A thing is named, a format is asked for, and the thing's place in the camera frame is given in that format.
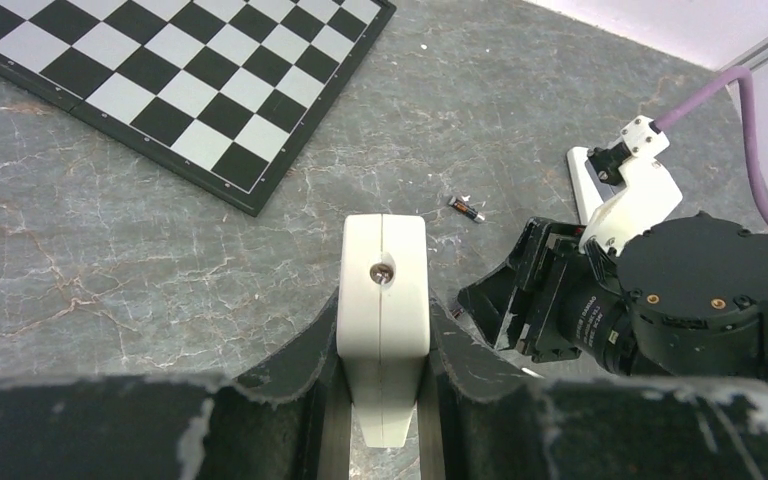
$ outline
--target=camera lens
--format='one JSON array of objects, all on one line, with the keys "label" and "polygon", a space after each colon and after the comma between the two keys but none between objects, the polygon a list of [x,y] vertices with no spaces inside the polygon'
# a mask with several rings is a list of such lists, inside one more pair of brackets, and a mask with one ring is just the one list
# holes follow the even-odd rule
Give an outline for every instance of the camera lens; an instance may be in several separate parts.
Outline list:
[{"label": "camera lens", "polygon": [[567,290],[561,303],[558,333],[605,370],[628,375],[635,342],[622,298],[586,276]]}]

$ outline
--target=white bracket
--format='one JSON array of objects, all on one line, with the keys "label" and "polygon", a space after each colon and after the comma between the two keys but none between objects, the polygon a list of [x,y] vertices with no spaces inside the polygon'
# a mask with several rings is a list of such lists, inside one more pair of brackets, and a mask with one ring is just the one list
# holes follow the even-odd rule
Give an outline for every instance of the white bracket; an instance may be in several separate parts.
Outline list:
[{"label": "white bracket", "polygon": [[352,215],[343,231],[337,353],[369,447],[402,447],[431,344],[425,221]]},{"label": "white bracket", "polygon": [[654,158],[631,157],[619,170],[626,186],[593,213],[581,237],[582,251],[595,238],[605,251],[613,247],[619,255],[629,240],[663,222],[681,203],[681,190]]},{"label": "white bracket", "polygon": [[[667,139],[667,136],[663,132],[656,133],[655,130],[652,129],[651,125],[651,118],[638,115],[620,130],[619,138],[609,144],[608,148],[612,148],[619,143],[624,143],[630,154],[626,160],[626,163],[634,159],[643,159],[648,164],[655,162],[658,168],[663,168],[660,163],[657,163],[655,157],[664,151],[664,149],[669,147],[670,141]],[[619,170],[623,175],[623,179],[625,180],[623,184],[614,187],[602,183],[598,178],[599,172],[595,171],[588,159],[587,152],[588,149],[584,147],[573,147],[569,150],[569,152],[567,152],[567,162],[569,164],[570,176],[572,178],[575,203],[576,207],[578,208],[578,218],[579,221],[585,225],[589,225],[591,223],[593,216],[596,213],[596,209],[598,209],[603,203],[623,192],[628,187],[628,180],[625,177],[626,173],[622,166]],[[635,168],[628,170],[632,172],[632,175],[640,175],[641,173]],[[660,184],[662,181],[665,182],[665,185],[675,185],[675,183],[672,181],[672,177],[670,177],[669,174],[667,174],[667,177],[638,177],[637,179],[638,184],[641,182],[643,184],[647,182],[655,182],[656,184]],[[656,203],[658,201],[657,198],[652,198],[650,200]],[[672,201],[673,198],[668,197],[665,200],[664,205],[669,205],[669,203]],[[675,206],[669,207],[669,210],[672,211],[674,208]],[[660,214],[654,214],[654,212],[652,213],[653,217],[657,217],[659,215]],[[641,224],[646,224],[647,222],[648,220],[641,220]]]}]

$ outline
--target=purple cable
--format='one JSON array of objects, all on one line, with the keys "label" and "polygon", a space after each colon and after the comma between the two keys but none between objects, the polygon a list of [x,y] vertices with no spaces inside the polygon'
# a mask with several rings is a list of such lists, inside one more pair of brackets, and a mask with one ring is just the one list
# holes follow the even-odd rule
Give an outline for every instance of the purple cable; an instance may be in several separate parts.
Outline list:
[{"label": "purple cable", "polygon": [[755,200],[755,205],[758,207],[758,211],[761,212],[761,218],[768,225],[768,191],[758,160],[758,136],[755,132],[755,90],[752,85],[752,72],[748,68],[741,65],[729,68],[679,106],[656,118],[653,123],[661,131],[668,130],[679,119],[735,80],[737,80],[740,90],[740,114],[743,120],[743,151],[746,157],[746,171],[749,173],[749,188],[752,190],[752,198]]}]

